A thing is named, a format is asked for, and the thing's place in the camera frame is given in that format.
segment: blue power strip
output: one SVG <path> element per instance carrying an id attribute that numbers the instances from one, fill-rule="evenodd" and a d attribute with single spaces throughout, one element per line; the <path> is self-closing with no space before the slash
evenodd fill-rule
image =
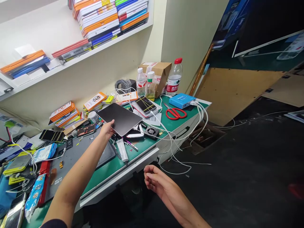
<path id="1" fill-rule="evenodd" d="M 196 100 L 195 97 L 180 93 L 180 94 L 175 95 L 174 97 L 171 97 L 169 99 L 169 103 L 180 109 L 183 109 L 183 108 L 189 106 L 190 102 L 194 101 L 194 100 Z"/>

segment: tv screen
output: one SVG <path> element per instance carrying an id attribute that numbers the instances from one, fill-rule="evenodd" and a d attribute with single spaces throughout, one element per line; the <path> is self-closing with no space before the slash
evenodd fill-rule
<path id="1" fill-rule="evenodd" d="M 240 28 L 240 36 L 233 57 L 304 30 L 302 0 L 249 1 L 250 10 L 245 23 Z"/>

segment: red tool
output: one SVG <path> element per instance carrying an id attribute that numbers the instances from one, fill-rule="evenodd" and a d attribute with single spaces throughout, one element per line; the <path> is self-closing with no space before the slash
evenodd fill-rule
<path id="1" fill-rule="evenodd" d="M 184 110 L 178 109 L 178 108 L 171 108 L 171 107 L 168 106 L 166 103 L 164 103 L 164 105 L 168 108 L 167 111 L 166 111 L 166 116 L 168 117 L 168 119 L 171 119 L 171 120 L 178 120 L 178 119 L 183 119 L 183 118 L 186 118 L 186 117 L 187 117 L 187 113 L 186 113 Z"/>

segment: red bottle cap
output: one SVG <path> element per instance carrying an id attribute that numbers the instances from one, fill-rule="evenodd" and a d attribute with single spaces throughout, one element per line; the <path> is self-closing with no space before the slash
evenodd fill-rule
<path id="1" fill-rule="evenodd" d="M 177 58 L 175 61 L 174 61 L 174 64 L 180 64 L 182 62 L 183 58 Z"/>

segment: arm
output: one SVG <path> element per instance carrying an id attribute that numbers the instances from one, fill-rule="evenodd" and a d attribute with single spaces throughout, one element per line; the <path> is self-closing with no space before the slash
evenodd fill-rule
<path id="1" fill-rule="evenodd" d="M 113 134 L 110 123 L 103 125 L 99 135 L 62 180 L 43 223 L 60 219 L 71 227 L 76 204 L 91 179 L 98 161 Z"/>
<path id="2" fill-rule="evenodd" d="M 144 168 L 145 183 L 166 205 L 176 220 L 184 227 L 210 228 L 179 186 L 159 168 L 148 165 Z"/>

